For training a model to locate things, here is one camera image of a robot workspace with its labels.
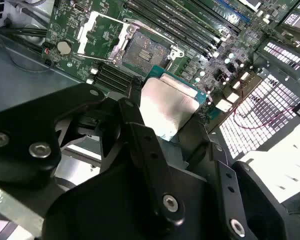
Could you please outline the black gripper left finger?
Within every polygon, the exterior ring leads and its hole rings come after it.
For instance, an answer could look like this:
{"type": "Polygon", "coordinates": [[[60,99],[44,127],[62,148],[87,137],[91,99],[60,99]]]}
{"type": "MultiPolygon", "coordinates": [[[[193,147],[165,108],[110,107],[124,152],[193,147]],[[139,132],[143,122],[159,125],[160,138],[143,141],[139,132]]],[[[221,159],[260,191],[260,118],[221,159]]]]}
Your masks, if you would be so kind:
{"type": "Polygon", "coordinates": [[[39,212],[31,194],[42,193],[62,150],[86,135],[101,140],[105,160],[129,163],[133,206],[165,227],[185,220],[185,207],[153,129],[129,98],[113,100],[81,83],[0,111],[0,189],[39,212]]]}

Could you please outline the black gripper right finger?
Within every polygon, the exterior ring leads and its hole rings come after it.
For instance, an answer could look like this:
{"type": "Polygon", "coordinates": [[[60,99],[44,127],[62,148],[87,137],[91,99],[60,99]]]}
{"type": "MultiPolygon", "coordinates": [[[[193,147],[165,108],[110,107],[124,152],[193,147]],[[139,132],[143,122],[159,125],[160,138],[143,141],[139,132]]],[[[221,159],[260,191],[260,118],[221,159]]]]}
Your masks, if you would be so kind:
{"type": "Polygon", "coordinates": [[[246,163],[230,165],[222,147],[211,141],[198,117],[178,131],[188,171],[207,180],[223,230],[233,240],[288,240],[283,206],[246,163]]]}

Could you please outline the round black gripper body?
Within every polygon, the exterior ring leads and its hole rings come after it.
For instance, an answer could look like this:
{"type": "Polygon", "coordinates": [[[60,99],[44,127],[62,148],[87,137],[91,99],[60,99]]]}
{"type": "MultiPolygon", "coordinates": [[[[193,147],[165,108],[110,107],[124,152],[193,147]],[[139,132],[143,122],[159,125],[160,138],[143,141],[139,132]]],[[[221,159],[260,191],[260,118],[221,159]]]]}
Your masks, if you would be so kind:
{"type": "Polygon", "coordinates": [[[48,210],[44,240],[224,240],[207,182],[171,167],[185,204],[185,220],[165,229],[150,210],[144,183],[122,163],[62,194],[48,210]]]}

